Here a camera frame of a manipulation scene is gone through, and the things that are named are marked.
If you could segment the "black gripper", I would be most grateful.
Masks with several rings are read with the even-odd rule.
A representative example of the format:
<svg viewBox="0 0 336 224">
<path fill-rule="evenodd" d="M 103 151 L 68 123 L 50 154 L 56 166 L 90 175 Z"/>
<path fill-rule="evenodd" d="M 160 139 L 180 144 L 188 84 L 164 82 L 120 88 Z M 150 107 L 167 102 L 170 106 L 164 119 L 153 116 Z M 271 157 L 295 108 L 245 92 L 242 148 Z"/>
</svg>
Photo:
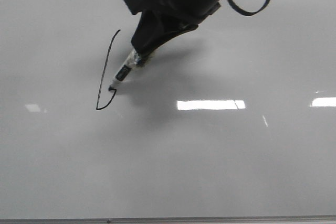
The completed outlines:
<svg viewBox="0 0 336 224">
<path fill-rule="evenodd" d="M 124 0 L 130 12 L 142 12 L 131 39 L 136 52 L 150 54 L 163 44 L 198 28 L 220 7 L 220 0 Z M 168 23 L 168 15 L 186 22 Z"/>
</svg>

